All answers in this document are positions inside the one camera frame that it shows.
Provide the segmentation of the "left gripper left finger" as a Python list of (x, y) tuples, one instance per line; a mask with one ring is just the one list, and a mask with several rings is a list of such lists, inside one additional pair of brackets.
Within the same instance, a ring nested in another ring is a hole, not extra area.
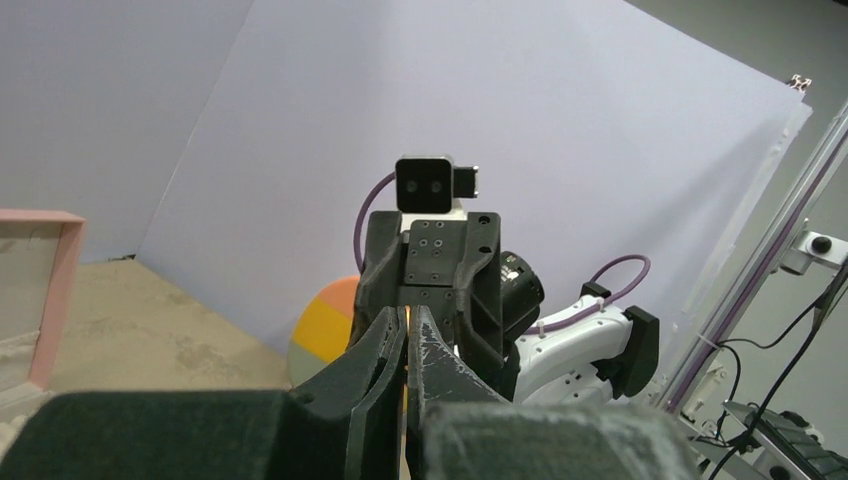
[(298, 388), (56, 396), (7, 450), (5, 479), (396, 479), (406, 314), (386, 308)]

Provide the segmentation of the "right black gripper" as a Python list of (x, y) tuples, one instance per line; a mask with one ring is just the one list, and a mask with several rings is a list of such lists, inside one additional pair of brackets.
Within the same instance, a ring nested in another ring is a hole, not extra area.
[(385, 307), (425, 306), (450, 349), (495, 392), (511, 400), (519, 357), (511, 328), (520, 317), (504, 286), (501, 217), (425, 218), (401, 232), (397, 211), (371, 214), (364, 271), (353, 301), (349, 342)]

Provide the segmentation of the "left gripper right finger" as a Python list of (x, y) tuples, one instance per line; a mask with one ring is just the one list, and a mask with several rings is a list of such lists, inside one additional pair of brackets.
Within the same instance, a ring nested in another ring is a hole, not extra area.
[(414, 479), (696, 479), (668, 415), (631, 405), (516, 405), (407, 310), (405, 460)]

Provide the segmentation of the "pink jewelry box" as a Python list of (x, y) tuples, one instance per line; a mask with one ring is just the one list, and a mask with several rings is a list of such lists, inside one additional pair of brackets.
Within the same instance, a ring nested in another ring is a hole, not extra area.
[(50, 396), (86, 220), (49, 210), (1, 210), (1, 433)]

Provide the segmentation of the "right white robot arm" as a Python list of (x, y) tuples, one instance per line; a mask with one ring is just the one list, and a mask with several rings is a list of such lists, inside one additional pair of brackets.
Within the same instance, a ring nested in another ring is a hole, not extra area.
[(540, 280), (500, 247), (493, 212), (375, 211), (356, 234), (357, 342), (386, 307), (424, 306), (447, 347), (517, 403), (606, 403), (641, 393), (659, 364), (660, 322), (620, 308), (596, 279), (577, 301), (542, 316)]

